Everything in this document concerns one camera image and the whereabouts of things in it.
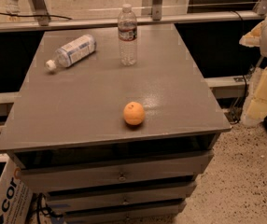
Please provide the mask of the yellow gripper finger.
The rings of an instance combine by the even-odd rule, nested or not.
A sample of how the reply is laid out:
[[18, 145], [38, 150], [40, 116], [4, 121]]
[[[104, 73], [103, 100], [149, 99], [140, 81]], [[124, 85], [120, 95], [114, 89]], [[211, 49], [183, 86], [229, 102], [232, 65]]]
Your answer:
[[267, 67], [256, 68], [249, 82], [241, 121], [245, 126], [256, 126], [267, 117]]
[[262, 25], [263, 21], [258, 23], [250, 32], [243, 35], [239, 40], [239, 44], [249, 48], [258, 47], [260, 45]]

